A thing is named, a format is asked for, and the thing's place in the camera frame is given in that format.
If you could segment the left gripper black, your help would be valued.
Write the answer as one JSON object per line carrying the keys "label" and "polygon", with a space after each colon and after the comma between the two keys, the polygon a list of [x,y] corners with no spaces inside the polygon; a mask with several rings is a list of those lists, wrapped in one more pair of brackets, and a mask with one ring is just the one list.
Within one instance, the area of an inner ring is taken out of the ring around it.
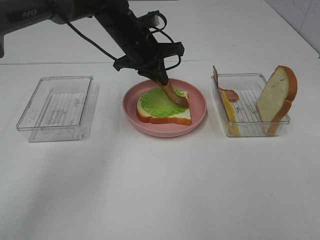
{"label": "left gripper black", "polygon": [[[166,17],[158,10],[147,14],[157,15],[167,25]],[[158,42],[153,36],[163,31],[162,28],[144,27],[138,17],[129,8],[127,0],[112,0],[96,12],[96,19],[111,38],[125,53],[116,59],[113,67],[119,71],[123,68],[135,69],[140,76],[167,86],[169,78],[164,59],[171,56],[182,57],[184,46],[181,42]]]}

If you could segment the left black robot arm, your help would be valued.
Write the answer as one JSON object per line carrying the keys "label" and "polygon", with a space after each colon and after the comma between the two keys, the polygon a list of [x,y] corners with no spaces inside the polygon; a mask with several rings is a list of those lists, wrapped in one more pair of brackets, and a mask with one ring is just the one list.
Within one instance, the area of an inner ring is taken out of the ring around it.
{"label": "left black robot arm", "polygon": [[51,20],[67,24],[79,36],[99,48],[94,41],[76,29],[72,22],[94,17],[125,53],[114,60],[113,67],[134,69],[163,86],[168,84],[165,58],[184,54],[181,42],[158,42],[154,33],[161,33],[157,17],[166,21],[159,11],[136,17],[126,0],[2,0],[0,2],[0,55],[4,52],[4,36],[34,24]]}

